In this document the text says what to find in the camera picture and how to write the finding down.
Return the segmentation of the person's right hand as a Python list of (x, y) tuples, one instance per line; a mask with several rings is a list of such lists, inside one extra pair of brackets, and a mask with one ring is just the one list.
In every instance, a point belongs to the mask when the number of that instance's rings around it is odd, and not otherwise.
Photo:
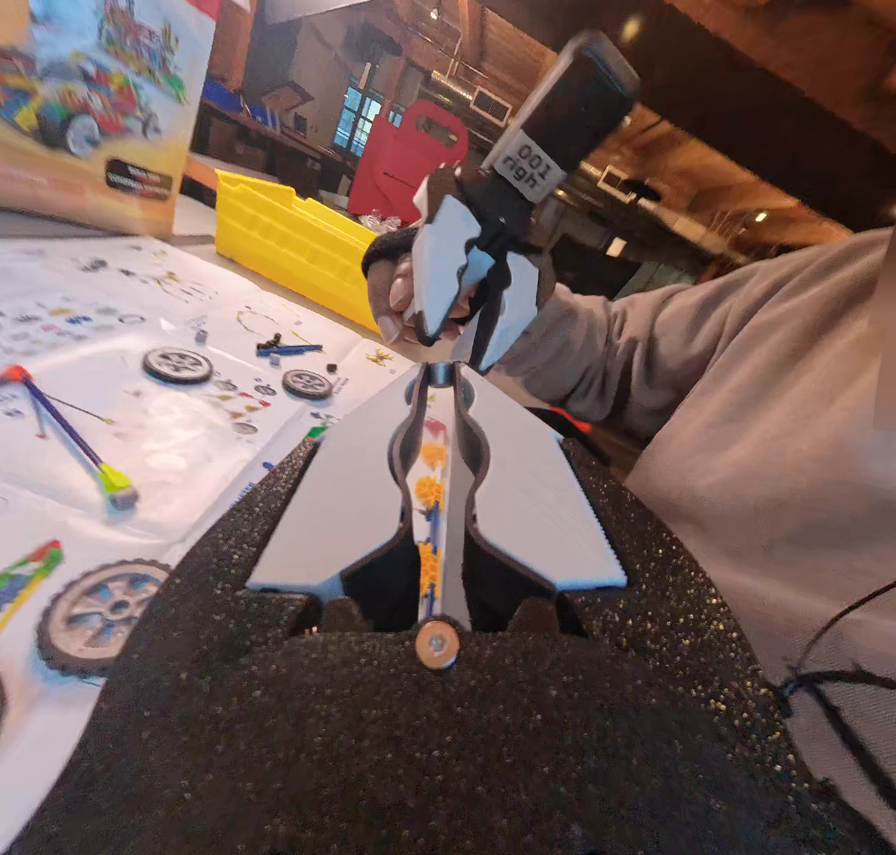
[(370, 243), (362, 259), (369, 307), (387, 345), (420, 342), (414, 323), (404, 318), (413, 300), (411, 250), (416, 237), (414, 228), (380, 235)]

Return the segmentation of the blue rod V-shaped assembly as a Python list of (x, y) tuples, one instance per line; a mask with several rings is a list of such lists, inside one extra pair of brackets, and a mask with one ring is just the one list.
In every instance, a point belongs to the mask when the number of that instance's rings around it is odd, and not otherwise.
[(37, 413), (47, 414), (83, 457), (91, 464), (106, 502), (118, 511), (134, 508), (139, 494), (131, 480), (120, 470), (105, 461), (97, 450), (88, 443), (69, 419), (56, 407), (49, 396), (39, 388), (32, 375), (21, 365), (10, 365), (2, 369), (2, 383), (24, 387), (31, 400), (37, 404)]

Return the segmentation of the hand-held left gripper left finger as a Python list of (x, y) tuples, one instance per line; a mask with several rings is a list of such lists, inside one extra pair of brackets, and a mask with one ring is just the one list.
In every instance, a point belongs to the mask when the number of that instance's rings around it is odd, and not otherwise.
[(420, 554), (408, 474), (420, 451), (427, 366), (358, 406), (315, 446), (247, 581), (256, 592), (352, 599), (374, 629), (418, 621)]

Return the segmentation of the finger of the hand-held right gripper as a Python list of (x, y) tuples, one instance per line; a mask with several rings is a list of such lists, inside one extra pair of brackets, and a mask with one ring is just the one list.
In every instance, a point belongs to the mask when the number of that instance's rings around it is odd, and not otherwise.
[(482, 228), (455, 196), (444, 196), (432, 220), (414, 240), (412, 257), (413, 322), (421, 345), (433, 345), (462, 290), (469, 252)]
[(530, 256), (514, 251), (498, 259), (489, 272), (486, 302), (477, 315), (477, 370), (489, 370), (500, 362), (534, 321), (540, 277)]

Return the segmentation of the red bag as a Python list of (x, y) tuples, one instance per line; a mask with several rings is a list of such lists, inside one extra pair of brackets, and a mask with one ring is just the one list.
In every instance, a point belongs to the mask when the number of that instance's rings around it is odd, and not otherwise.
[(399, 126), (379, 114), (372, 122), (349, 192), (348, 212), (356, 217), (378, 212), (402, 226), (420, 218), (413, 198), (425, 177), (466, 158), (464, 122), (430, 100), (414, 102)]

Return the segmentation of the yellow plastic bin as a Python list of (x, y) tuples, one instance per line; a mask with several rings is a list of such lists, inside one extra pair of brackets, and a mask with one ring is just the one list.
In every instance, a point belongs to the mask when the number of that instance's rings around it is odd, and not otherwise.
[(216, 169), (220, 256), (369, 329), (361, 263), (376, 235), (287, 186)]

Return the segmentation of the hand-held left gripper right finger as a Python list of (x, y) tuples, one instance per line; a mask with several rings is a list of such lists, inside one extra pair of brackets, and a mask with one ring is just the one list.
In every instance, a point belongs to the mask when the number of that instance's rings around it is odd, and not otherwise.
[(588, 500), (566, 441), (480, 377), (454, 366), (455, 425), (472, 480), (462, 589), (473, 629), (506, 629), (529, 599), (622, 590), (628, 578)]

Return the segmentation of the blue rod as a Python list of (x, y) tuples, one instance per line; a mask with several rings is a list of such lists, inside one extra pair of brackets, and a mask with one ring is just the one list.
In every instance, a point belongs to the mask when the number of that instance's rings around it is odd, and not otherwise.
[(274, 350), (258, 351), (255, 346), (255, 355), (260, 358), (266, 358), (272, 363), (279, 362), (283, 357), (300, 356), (309, 353), (322, 352), (322, 345), (318, 343), (307, 343), (299, 341), (298, 343), (284, 342), (281, 336), (281, 344)]

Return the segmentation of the small black toy wheel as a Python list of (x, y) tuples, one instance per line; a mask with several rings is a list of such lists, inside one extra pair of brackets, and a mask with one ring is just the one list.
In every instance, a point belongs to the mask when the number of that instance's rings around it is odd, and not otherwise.
[(183, 348), (155, 348), (145, 352), (141, 366), (151, 378), (169, 385), (202, 385), (212, 379), (210, 360)]
[(303, 368), (286, 371), (281, 378), (281, 385), (285, 394), (302, 401), (326, 401), (334, 391), (329, 378)]
[(171, 573), (165, 563), (135, 559), (79, 575), (53, 597), (39, 619), (40, 659), (64, 677), (105, 680)]

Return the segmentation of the cardboard toy box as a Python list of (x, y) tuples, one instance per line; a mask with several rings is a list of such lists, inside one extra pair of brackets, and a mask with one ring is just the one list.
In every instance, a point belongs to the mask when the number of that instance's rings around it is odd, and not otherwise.
[(1, 0), (1, 205), (167, 238), (220, 0)]

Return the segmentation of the printed instruction sheet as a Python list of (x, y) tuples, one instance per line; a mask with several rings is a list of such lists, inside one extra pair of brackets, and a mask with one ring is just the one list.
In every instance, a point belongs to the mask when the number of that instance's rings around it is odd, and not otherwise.
[[(2, 368), (21, 365), (139, 494), (118, 511), (91, 464), (24, 387), (2, 383), (1, 842), (8, 848), (81, 737), (104, 680), (47, 668), (39, 619), (79, 575), (151, 559), (172, 567), (303, 438), (324, 433), (410, 361), (339, 321), (153, 238), (2, 240)], [(280, 333), (322, 352), (255, 355)], [(155, 348), (206, 356), (214, 375), (164, 384)], [(331, 380), (293, 399), (289, 369)]]

